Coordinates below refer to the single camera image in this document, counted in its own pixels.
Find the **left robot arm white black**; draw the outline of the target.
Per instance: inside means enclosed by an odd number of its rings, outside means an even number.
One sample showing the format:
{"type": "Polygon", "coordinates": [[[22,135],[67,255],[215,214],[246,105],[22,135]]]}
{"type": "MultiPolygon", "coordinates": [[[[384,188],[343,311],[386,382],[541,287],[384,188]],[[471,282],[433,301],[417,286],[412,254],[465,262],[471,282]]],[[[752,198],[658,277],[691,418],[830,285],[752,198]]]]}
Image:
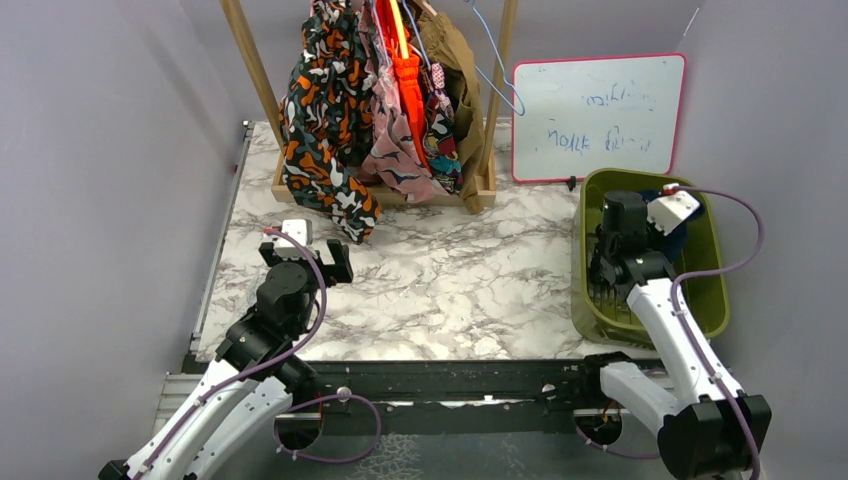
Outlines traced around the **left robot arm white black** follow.
{"type": "Polygon", "coordinates": [[[329,264],[290,236],[267,233],[259,251],[269,270],[197,385],[142,448],[109,461],[98,478],[207,479],[263,423],[310,405],[317,374],[295,353],[323,321],[327,289],[353,279],[348,246],[327,247],[329,264]]]}

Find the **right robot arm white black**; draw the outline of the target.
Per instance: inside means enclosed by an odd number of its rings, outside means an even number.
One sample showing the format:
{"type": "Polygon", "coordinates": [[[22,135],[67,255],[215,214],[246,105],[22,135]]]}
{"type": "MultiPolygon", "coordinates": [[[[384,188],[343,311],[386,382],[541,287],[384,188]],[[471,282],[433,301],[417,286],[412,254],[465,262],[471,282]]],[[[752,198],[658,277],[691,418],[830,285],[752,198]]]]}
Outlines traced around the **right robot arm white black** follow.
{"type": "Polygon", "coordinates": [[[760,451],[772,418],[761,395],[746,392],[709,345],[682,294],[683,282],[725,269],[678,274],[658,248],[700,208],[697,188],[665,185],[654,198],[604,194],[589,267],[592,284],[624,301],[645,328],[673,388],[656,384],[627,356],[603,355],[577,380],[579,398],[617,402],[655,437],[658,456],[676,479],[731,471],[763,473],[760,451]]]}

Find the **navy blue shorts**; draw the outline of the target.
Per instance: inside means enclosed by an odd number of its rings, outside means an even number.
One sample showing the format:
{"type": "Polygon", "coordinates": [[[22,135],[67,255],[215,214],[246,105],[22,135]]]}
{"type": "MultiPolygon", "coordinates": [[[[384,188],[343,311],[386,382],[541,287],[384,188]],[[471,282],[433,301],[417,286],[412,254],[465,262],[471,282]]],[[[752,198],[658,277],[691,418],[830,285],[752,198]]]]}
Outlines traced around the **navy blue shorts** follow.
{"type": "MultiPolygon", "coordinates": [[[[643,198],[643,193],[654,190],[642,190],[639,191],[639,194],[643,198]]],[[[681,255],[683,247],[685,245],[687,239],[687,227],[686,223],[675,230],[670,236],[664,236],[662,233],[656,231],[649,223],[647,226],[647,233],[650,236],[649,245],[652,249],[662,253],[670,263],[674,263],[677,258],[681,255]]]]}

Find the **light blue wire hanger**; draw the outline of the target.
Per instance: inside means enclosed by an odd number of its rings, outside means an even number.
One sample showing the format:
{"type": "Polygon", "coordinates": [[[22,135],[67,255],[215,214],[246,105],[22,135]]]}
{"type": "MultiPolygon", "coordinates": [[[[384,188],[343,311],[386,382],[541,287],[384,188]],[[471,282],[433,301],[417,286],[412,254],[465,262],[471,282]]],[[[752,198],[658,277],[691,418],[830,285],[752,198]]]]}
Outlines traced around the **light blue wire hanger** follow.
{"type": "Polygon", "coordinates": [[[482,79],[490,87],[491,93],[495,96],[495,105],[506,105],[512,113],[522,117],[526,114],[526,106],[521,94],[518,92],[514,83],[509,79],[505,69],[504,48],[498,46],[498,42],[494,38],[492,29],[477,6],[475,0],[467,1],[470,10],[473,12],[477,21],[480,23],[488,40],[494,55],[493,73],[486,75],[482,73],[480,67],[477,67],[477,73],[482,75],[482,79]]]}

